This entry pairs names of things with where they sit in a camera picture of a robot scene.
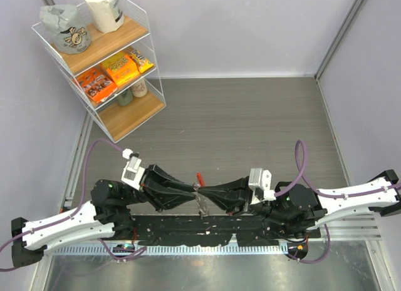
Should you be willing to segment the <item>red handled crescent blade keychain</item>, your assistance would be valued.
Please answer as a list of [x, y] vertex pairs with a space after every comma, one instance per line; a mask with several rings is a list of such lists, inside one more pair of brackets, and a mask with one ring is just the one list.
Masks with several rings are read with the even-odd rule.
[[210, 215], [210, 211], [207, 207], [206, 198], [199, 193], [199, 189], [202, 186], [205, 186], [203, 176], [198, 172], [196, 174], [197, 182], [194, 183], [194, 190], [195, 190], [195, 200], [199, 209], [199, 215], [201, 218], [207, 217]]

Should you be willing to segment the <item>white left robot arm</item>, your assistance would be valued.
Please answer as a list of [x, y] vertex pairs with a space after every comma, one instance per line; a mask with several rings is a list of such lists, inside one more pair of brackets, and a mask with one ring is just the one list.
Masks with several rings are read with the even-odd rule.
[[102, 238], [129, 239], [135, 231], [129, 205], [150, 203], [158, 212], [195, 198], [194, 187], [161, 168], [126, 166], [120, 181], [99, 180], [91, 199], [67, 212], [35, 222], [19, 217], [11, 222], [11, 257], [16, 268], [32, 265], [60, 247]]

